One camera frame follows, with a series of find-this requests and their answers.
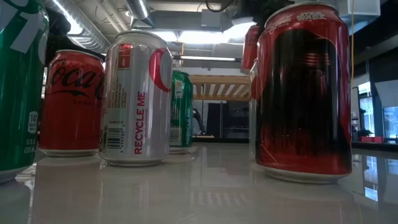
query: black and red can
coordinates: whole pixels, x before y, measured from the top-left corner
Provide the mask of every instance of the black and red can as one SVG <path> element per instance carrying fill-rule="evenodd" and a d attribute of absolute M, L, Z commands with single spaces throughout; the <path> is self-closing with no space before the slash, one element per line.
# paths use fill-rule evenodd
<path fill-rule="evenodd" d="M 351 173 L 346 24 L 320 2 L 266 22 L 257 51 L 256 160 L 274 177 L 328 183 Z"/>
<path fill-rule="evenodd" d="M 84 156 L 98 151 L 103 61 L 77 50 L 59 50 L 45 85 L 39 148 L 48 156 Z"/>
<path fill-rule="evenodd" d="M 251 26 L 244 37 L 242 69 L 250 70 L 257 58 L 257 35 L 259 33 L 258 26 Z"/>

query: coca-cola logo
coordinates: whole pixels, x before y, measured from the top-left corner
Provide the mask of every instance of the coca-cola logo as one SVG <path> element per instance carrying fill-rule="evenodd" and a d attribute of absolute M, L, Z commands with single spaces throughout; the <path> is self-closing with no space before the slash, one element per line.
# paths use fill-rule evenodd
<path fill-rule="evenodd" d="M 66 59 L 59 59 L 54 61 L 52 64 L 52 67 L 56 68 L 55 71 L 53 71 L 52 76 L 51 76 L 51 86 L 57 86 L 61 85 L 64 88 L 62 90 L 55 90 L 52 91 L 51 93 L 46 92 L 46 95 L 51 95 L 55 93 L 70 93 L 73 96 L 85 96 L 89 98 L 89 96 L 82 90 L 90 88 L 95 84 L 96 78 L 98 73 L 89 71 L 82 73 L 80 68 L 74 68 L 71 70 L 67 70 L 66 67 Z M 95 87 L 95 92 L 94 96 L 98 100 L 103 99 L 103 85 L 104 85 L 104 76 L 102 75 L 100 77 L 100 80 L 98 81 L 97 86 Z"/>

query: aluminum can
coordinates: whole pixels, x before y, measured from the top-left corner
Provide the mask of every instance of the aluminum can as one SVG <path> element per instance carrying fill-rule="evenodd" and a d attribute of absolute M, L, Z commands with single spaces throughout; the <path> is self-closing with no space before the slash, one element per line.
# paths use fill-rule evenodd
<path fill-rule="evenodd" d="M 242 69 L 249 71 L 257 57 L 258 26 L 251 26 L 244 37 Z"/>
<path fill-rule="evenodd" d="M 122 32 L 106 56 L 101 157 L 114 166 L 150 166 L 169 154 L 172 56 L 160 37 Z"/>
<path fill-rule="evenodd" d="M 0 2 L 0 183 L 33 163 L 48 33 L 39 0 Z"/>
<path fill-rule="evenodd" d="M 254 65 L 249 72 L 249 77 L 252 85 L 250 86 L 250 92 L 255 92 L 256 88 L 256 77 L 257 77 L 257 59 L 254 59 Z M 249 101 L 249 156 L 254 159 L 256 156 L 256 110 L 257 101 L 250 97 Z"/>
<path fill-rule="evenodd" d="M 39 149 L 48 156 L 98 151 L 103 61 L 77 50 L 59 50 L 50 62 Z"/>
<path fill-rule="evenodd" d="M 256 160 L 271 176 L 329 183 L 351 172 L 346 24 L 320 2 L 270 16 L 259 39 Z"/>
<path fill-rule="evenodd" d="M 186 153 L 192 146 L 193 84 L 189 75 L 173 71 L 170 154 Z"/>

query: sprite can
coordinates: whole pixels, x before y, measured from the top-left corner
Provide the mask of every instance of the sprite can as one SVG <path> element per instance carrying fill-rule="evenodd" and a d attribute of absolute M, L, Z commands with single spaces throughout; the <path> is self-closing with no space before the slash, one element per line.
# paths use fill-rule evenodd
<path fill-rule="evenodd" d="M 173 71 L 170 154 L 186 153 L 192 146 L 193 85 L 185 72 Z"/>
<path fill-rule="evenodd" d="M 0 183 L 34 160 L 48 32 L 39 0 L 0 0 Z"/>

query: coca-cola can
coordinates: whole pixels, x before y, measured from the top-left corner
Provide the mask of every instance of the coca-cola can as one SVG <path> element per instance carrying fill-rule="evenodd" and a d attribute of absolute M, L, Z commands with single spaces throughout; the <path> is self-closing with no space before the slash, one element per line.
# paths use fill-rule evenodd
<path fill-rule="evenodd" d="M 103 61 L 77 50 L 59 50 L 49 65 L 39 149 L 48 156 L 98 151 Z"/>
<path fill-rule="evenodd" d="M 259 39 L 256 160 L 274 177 L 329 183 L 351 172 L 348 29 L 320 2 L 271 15 Z"/>
<path fill-rule="evenodd" d="M 122 32 L 106 56 L 100 155 L 114 166 L 150 166 L 169 154 L 172 56 L 160 37 Z"/>
<path fill-rule="evenodd" d="M 258 26 L 251 26 L 244 37 L 242 69 L 249 71 L 254 65 L 254 59 L 257 57 L 257 35 Z"/>

